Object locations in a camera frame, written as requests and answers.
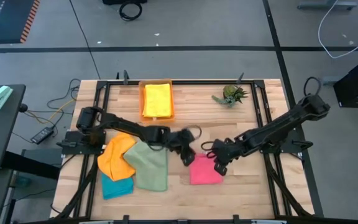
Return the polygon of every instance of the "succulent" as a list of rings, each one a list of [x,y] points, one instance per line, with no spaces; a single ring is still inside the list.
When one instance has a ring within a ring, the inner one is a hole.
[[[232,108],[234,104],[238,101],[240,103],[242,98],[247,98],[247,94],[241,87],[234,85],[227,85],[223,88],[223,99],[220,99],[216,96],[212,96],[212,99],[219,104],[227,105],[228,108]]]

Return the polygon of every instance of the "table leg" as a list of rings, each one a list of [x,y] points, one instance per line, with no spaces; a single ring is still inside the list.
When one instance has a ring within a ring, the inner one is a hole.
[[[38,162],[8,151],[5,152],[1,167],[55,180],[59,178],[60,172],[58,167],[44,164],[43,162]]]
[[[335,0],[326,0],[325,2],[302,1],[299,3],[298,9],[329,9],[331,8],[331,6],[333,6],[334,3]],[[356,6],[357,6],[356,2],[338,1],[335,5],[335,8],[351,10]]]

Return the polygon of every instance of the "wooden table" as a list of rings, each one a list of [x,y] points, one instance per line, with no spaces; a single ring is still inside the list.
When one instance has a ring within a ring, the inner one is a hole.
[[[81,82],[71,130],[76,129],[75,124],[81,108],[93,105],[96,82],[96,80]],[[280,80],[265,80],[265,85],[270,112],[274,119],[288,110],[286,99]],[[178,130],[189,124],[200,125],[203,134],[191,144],[196,152],[201,152],[202,142],[216,138],[233,138],[250,128],[257,127],[252,97],[244,99],[243,104],[239,103],[227,109],[211,99],[211,95],[221,96],[222,88],[223,85],[173,86],[176,121],[170,127]],[[244,85],[243,88],[250,92],[249,85]],[[100,107],[103,96],[104,90],[99,101]],[[263,108],[259,91],[258,99]],[[138,86],[112,86],[108,113],[139,122]],[[106,142],[116,133],[117,131],[108,131]],[[282,154],[281,158],[287,187],[304,209],[313,213],[301,161],[288,154]],[[57,210],[62,210],[77,190],[82,161],[83,156],[78,155],[62,169],[53,201],[53,207]],[[227,168],[227,175],[220,185],[190,185],[188,168],[182,164],[176,153],[170,152],[168,153],[168,190],[166,192],[151,192],[135,187],[133,194],[111,200],[103,200],[100,172],[98,172],[91,219],[122,220],[123,215],[130,215],[131,220],[232,219],[234,214],[239,214],[241,219],[273,218],[262,155],[254,153],[240,158],[229,164]],[[276,191],[281,214],[284,214],[278,187]],[[86,190],[80,216],[85,215],[87,198],[88,191]]]

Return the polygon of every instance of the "black mat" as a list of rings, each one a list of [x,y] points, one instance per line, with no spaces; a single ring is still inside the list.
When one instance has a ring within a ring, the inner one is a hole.
[[[39,4],[39,0],[2,1],[0,44],[18,44],[27,40]]]

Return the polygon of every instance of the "orange cloth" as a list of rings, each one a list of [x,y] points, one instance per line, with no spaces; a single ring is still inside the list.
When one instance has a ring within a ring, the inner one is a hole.
[[[122,180],[135,174],[135,169],[124,160],[124,153],[130,149],[136,140],[129,134],[119,133],[112,138],[98,157],[98,166],[102,173],[113,181]]]

